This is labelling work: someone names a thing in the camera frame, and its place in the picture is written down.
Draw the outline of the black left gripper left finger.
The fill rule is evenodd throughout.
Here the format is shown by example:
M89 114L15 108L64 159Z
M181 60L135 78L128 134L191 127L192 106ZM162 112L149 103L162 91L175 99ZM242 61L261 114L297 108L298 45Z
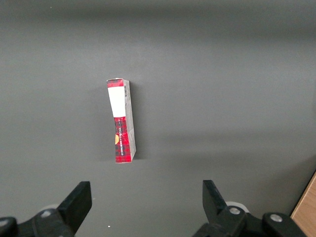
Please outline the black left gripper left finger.
M91 185L82 181L56 207L46 208L31 219L17 223L1 217L2 237L74 237L92 207Z

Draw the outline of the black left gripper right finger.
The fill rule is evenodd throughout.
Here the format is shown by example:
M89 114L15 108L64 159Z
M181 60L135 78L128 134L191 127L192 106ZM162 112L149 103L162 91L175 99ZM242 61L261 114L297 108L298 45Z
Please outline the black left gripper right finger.
M195 237L304 237L305 233L287 215L264 213L256 218L236 205L227 205L212 180L202 183L202 204L208 222Z

